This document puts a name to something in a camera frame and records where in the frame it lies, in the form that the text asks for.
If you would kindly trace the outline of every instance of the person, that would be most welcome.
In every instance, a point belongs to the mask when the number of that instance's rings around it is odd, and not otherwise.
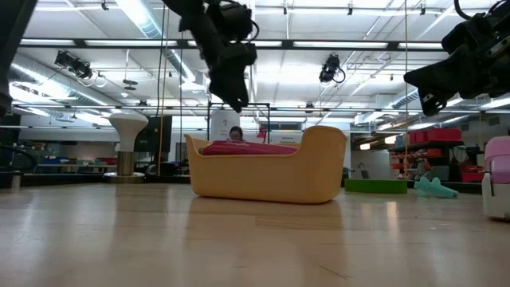
[[[230,140],[232,141],[245,141],[242,137],[242,129],[235,126],[230,129]]]

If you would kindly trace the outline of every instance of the floor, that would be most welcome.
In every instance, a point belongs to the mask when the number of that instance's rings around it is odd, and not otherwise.
[[[319,206],[168,184],[0,192],[0,286],[508,286],[481,196],[342,193]]]

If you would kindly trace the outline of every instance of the shelf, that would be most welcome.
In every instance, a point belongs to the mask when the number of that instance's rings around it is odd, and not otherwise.
[[[434,147],[458,147],[458,146],[461,146],[461,145],[464,145],[464,142],[462,141],[448,141],[448,142],[443,142],[443,141],[432,141],[432,142],[427,142],[427,143],[416,143],[416,144],[411,144],[409,146],[407,146],[407,151],[417,151],[421,148],[434,148]],[[388,149],[389,152],[393,152],[393,151],[405,151],[406,150],[406,147],[395,147],[395,148],[390,148]]]

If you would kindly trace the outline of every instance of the ceiling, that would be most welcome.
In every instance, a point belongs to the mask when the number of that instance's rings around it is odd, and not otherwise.
[[[159,0],[144,0],[150,6],[159,26],[163,23],[163,3]],[[347,0],[245,0],[252,7],[254,20],[260,26],[258,40],[330,40],[330,41],[440,41],[462,19],[454,12],[445,13],[452,5],[451,0],[409,0],[409,17],[389,16],[388,13],[404,11],[403,0],[356,0],[352,1],[353,13],[347,16],[351,1]],[[471,0],[461,2],[468,12],[487,10],[496,1]],[[111,38],[143,39],[143,33],[130,20],[116,1],[108,0],[110,10],[100,9],[102,0],[39,0],[37,9],[25,32],[24,38]],[[424,15],[416,14],[425,5]],[[291,13],[283,14],[284,6]],[[90,10],[55,11],[83,7]],[[169,13],[169,38],[191,39],[188,33],[178,31],[179,16]],[[134,105],[147,100],[157,105],[159,66],[165,66],[166,59],[159,61],[158,49],[133,49],[129,53],[126,69],[124,49],[55,49],[19,48],[18,53],[60,71],[54,64],[59,50],[69,51],[91,67],[101,72],[108,83],[95,91],[124,105]],[[316,107],[384,108],[397,96],[402,96],[406,85],[402,79],[408,69],[417,69],[446,59],[446,52],[355,52],[344,50],[259,50],[256,63],[257,93],[255,102],[275,106],[297,107],[313,102]],[[206,72],[206,63],[200,59],[198,50],[178,51],[183,62],[193,70]],[[347,79],[340,85],[322,86],[318,76],[321,65],[329,54],[336,53],[346,68]],[[167,72],[161,71],[160,80],[165,78],[165,104],[179,104],[179,81],[166,77],[172,69],[167,62]],[[136,90],[122,96],[123,79],[139,82]],[[163,88],[159,90],[163,97]],[[205,105],[209,100],[203,91],[182,92],[184,105]],[[419,100],[410,103],[409,108],[420,109]],[[334,113],[331,117],[354,117],[356,112]]]

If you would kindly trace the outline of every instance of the green mat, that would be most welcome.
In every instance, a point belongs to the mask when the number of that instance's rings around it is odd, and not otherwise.
[[[406,194],[407,181],[398,179],[345,179],[345,191],[374,194]]]

